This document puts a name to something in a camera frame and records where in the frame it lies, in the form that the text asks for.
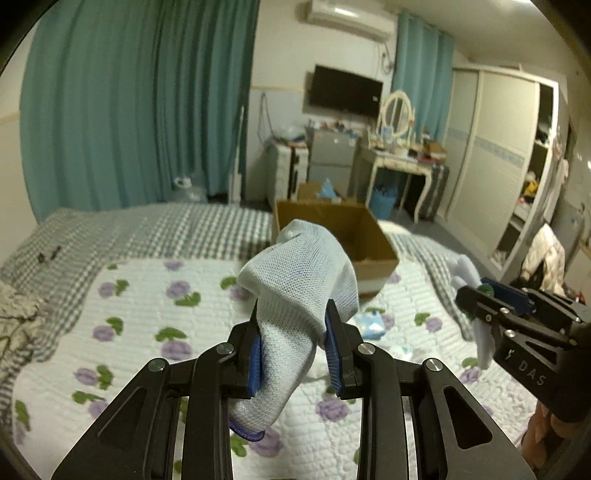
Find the person's right hand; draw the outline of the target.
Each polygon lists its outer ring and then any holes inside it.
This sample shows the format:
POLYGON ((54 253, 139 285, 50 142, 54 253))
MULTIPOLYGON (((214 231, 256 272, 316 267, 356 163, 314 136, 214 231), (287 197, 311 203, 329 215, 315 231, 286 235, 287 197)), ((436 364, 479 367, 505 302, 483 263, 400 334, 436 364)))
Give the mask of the person's right hand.
POLYGON ((564 422, 538 401, 521 437, 519 449, 530 468, 539 473, 564 441, 578 439, 582 431, 582 422, 564 422))

